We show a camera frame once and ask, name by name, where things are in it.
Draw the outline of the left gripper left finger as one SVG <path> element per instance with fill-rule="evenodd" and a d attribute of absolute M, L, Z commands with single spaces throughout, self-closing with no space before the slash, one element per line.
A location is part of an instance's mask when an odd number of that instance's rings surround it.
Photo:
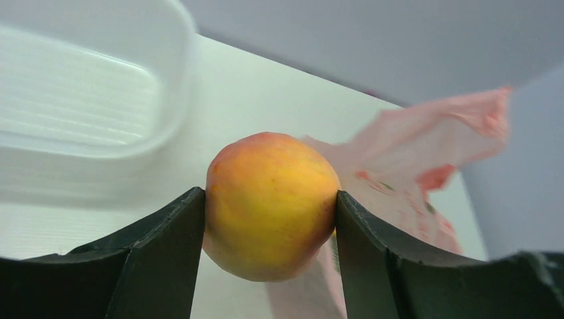
<path fill-rule="evenodd" d="M 1 259 L 2 318 L 189 318 L 204 234 L 205 193 L 64 255 Z"/>

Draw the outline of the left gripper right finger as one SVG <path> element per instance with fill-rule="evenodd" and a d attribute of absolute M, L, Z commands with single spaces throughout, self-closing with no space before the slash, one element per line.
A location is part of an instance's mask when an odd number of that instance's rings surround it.
<path fill-rule="evenodd" d="M 349 318 L 562 318 L 563 254 L 479 261 L 436 248 L 337 198 Z"/>

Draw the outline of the fake orange peach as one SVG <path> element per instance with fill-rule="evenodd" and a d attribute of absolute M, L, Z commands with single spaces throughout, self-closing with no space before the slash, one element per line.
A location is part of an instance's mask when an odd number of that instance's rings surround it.
<path fill-rule="evenodd" d="M 245 280 L 295 278 L 333 234 L 340 188 L 332 165 L 297 138 L 240 139 L 208 167 L 203 250 Z"/>

